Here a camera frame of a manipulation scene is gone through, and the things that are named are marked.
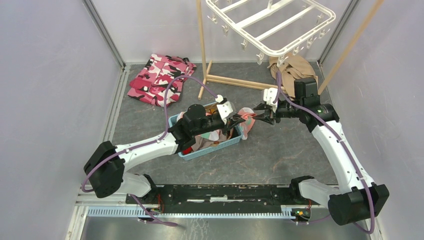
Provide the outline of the pink sock green patches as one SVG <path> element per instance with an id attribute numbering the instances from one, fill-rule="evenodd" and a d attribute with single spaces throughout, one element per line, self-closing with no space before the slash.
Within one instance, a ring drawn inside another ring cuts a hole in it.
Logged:
<path id="1" fill-rule="evenodd" d="M 243 107 L 238 111 L 238 114 L 244 120 L 244 122 L 239 124 L 241 129 L 241 139 L 246 140 L 248 138 L 248 133 L 251 131 L 255 124 L 254 117 L 257 115 L 251 108 Z"/>

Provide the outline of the white clip hanger frame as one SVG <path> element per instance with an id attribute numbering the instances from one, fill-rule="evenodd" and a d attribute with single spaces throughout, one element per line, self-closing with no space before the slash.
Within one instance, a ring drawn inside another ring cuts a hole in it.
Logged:
<path id="1" fill-rule="evenodd" d="M 208 18 L 223 34 L 238 35 L 242 51 L 257 50 L 261 65 L 270 57 L 281 66 L 321 40 L 336 20 L 336 13 L 316 0 L 206 0 Z"/>

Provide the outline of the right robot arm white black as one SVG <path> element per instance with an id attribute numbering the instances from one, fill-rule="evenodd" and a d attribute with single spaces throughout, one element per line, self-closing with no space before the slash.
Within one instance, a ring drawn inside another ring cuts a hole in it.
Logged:
<path id="1" fill-rule="evenodd" d="M 277 88 L 262 91 L 262 102 L 255 116 L 271 125 L 282 118 L 297 118 L 320 144 L 337 179 L 338 187 L 319 182 L 312 176 L 291 180 L 289 199 L 302 204 L 307 199 L 326 207 L 339 226 L 369 219 L 376 220 L 390 193 L 385 184 L 376 184 L 363 168 L 345 138 L 340 118 L 329 103 L 321 103 L 313 78 L 294 81 L 294 99 Z"/>

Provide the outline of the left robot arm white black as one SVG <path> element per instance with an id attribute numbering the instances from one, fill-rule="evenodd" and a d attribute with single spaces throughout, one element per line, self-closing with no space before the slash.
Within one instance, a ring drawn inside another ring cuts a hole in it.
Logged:
<path id="1" fill-rule="evenodd" d="M 83 167 L 86 179 L 81 190 L 93 192 L 99 199 L 115 193 L 129 194 L 151 204 L 157 198 L 153 182 L 146 175 L 129 173 L 130 169 L 162 156 L 180 153 L 195 144 L 196 136 L 217 130 L 227 134 L 244 121 L 233 110 L 231 102 L 217 104 L 210 114 L 203 105 L 193 104 L 175 124 L 157 136 L 121 145 L 104 141 Z"/>

